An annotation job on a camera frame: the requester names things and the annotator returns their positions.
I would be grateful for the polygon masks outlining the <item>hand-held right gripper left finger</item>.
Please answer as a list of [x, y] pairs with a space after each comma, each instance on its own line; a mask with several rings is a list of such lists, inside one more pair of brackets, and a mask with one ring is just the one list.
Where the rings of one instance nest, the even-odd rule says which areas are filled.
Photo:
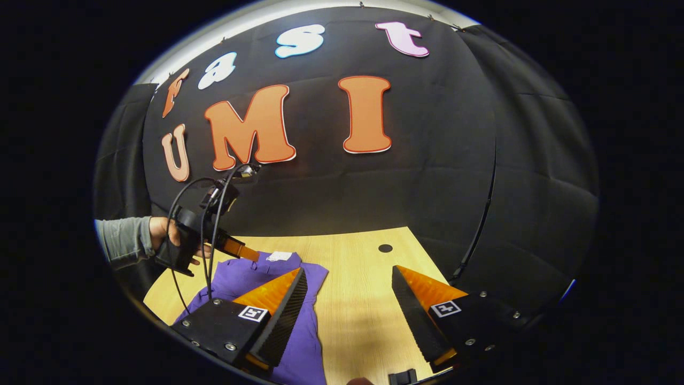
[[307, 290], [306, 272], [296, 268], [232, 301], [207, 302], [171, 329], [227, 365], [269, 374], [281, 363]]

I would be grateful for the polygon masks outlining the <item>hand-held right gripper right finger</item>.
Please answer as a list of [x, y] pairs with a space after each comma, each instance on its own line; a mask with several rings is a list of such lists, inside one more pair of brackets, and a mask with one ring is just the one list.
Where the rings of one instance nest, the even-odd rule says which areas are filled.
[[481, 365], [535, 319], [484, 291], [470, 294], [405, 266], [393, 266], [392, 290], [433, 373]]

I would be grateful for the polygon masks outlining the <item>purple knit garment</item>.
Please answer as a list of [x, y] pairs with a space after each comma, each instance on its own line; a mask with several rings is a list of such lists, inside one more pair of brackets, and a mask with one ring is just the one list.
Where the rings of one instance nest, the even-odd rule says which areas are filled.
[[269, 374], [256, 376], [283, 385], [327, 385], [314, 305], [328, 270], [320, 265], [304, 263], [297, 253], [260, 252], [259, 261], [233, 259], [219, 263], [211, 287], [203, 288], [195, 295], [188, 309], [175, 322], [181, 321], [207, 302], [214, 299], [232, 301], [296, 268], [303, 268], [306, 272], [308, 290], [305, 302], [280, 365], [274, 367]]

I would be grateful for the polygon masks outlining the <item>black backdrop cloth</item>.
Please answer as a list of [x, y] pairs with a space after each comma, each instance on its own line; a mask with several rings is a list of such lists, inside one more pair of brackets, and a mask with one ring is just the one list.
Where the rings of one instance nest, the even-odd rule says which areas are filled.
[[222, 226], [310, 236], [407, 227], [462, 290], [523, 316], [574, 283], [599, 210], [577, 108], [476, 22], [325, 7], [200, 47], [132, 86], [96, 160], [96, 219], [162, 215], [188, 181], [261, 163]]

